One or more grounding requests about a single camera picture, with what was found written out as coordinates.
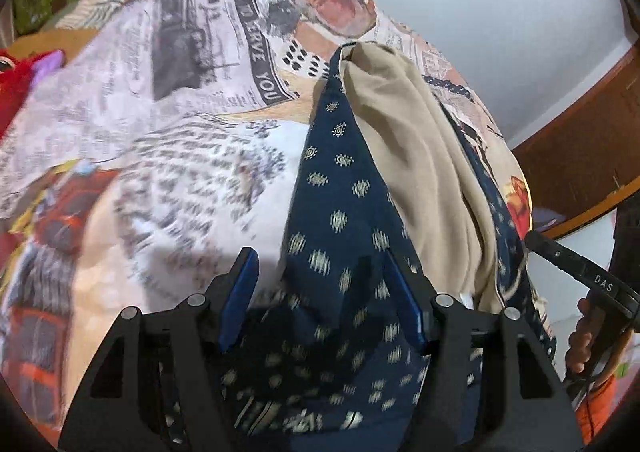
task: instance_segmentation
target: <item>beige fabric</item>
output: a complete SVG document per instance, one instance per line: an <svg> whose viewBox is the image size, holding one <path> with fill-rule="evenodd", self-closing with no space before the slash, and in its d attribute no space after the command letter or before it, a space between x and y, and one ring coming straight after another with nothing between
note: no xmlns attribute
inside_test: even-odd
<svg viewBox="0 0 640 452"><path fill-rule="evenodd" d="M344 90L424 273L498 312L494 223L449 120L415 65L379 44L343 51Z"/></svg>

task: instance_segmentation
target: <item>orange fabric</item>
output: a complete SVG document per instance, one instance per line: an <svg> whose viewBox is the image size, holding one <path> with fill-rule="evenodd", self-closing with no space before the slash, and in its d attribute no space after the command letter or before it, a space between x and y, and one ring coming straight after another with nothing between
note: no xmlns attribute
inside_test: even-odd
<svg viewBox="0 0 640 452"><path fill-rule="evenodd" d="M589 422L589 412L591 413L591 421L593 421L593 432L597 434L603 427L609 416L613 405L613 397L616 393L616 377L611 376L604 384L602 384L595 392L589 395L589 411L587 412L587 403L584 400L575 413L582 431L582 440L587 445L593 436L591 435L591 424Z"/></svg>

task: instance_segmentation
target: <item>bedsheet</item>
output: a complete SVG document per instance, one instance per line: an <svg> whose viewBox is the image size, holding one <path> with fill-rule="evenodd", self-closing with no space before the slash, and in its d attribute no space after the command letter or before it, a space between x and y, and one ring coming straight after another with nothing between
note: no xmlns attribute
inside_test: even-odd
<svg viewBox="0 0 640 452"><path fill-rule="evenodd" d="M418 67L530 227L522 171L449 61L373 0L132 0L28 98L0 142L0 361L53 443L119 311L173 307L281 246L328 60L376 41Z"/></svg>

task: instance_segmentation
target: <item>toy eye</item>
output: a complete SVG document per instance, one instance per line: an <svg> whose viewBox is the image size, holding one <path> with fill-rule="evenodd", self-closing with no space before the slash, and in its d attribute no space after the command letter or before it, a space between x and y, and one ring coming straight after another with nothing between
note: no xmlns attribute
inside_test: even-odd
<svg viewBox="0 0 640 452"><path fill-rule="evenodd" d="M0 57L0 73L15 69L14 61L7 57Z"/></svg>

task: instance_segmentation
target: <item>silver screw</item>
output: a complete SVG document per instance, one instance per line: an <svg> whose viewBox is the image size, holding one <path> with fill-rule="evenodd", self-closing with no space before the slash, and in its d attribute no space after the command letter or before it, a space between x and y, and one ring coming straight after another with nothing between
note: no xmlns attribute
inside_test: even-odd
<svg viewBox="0 0 640 452"><path fill-rule="evenodd" d="M520 318L520 312L514 307L508 307L504 310L504 316L510 320L517 320Z"/></svg>
<svg viewBox="0 0 640 452"><path fill-rule="evenodd" d="M441 293L436 297L436 304L442 307L451 307L453 306L453 299L449 295Z"/></svg>
<svg viewBox="0 0 640 452"><path fill-rule="evenodd" d="M189 295L187 299L187 304L193 307L202 306L206 298L201 293L194 293L193 295Z"/></svg>
<svg viewBox="0 0 640 452"><path fill-rule="evenodd" d="M124 320L131 320L137 314L138 314L138 308L135 306L126 307L120 312L120 316L124 318Z"/></svg>

